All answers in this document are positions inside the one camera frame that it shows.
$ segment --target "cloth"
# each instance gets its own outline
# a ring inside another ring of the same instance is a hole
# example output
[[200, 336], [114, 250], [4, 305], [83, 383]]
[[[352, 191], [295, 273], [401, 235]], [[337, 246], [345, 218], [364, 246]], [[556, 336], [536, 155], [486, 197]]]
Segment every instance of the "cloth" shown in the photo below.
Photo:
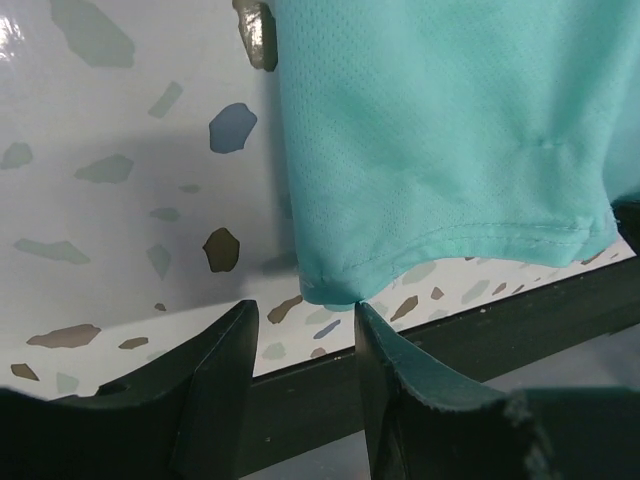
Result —
[[640, 190], [640, 1], [276, 6], [306, 300], [367, 299], [444, 257], [563, 267], [615, 240], [610, 204]]

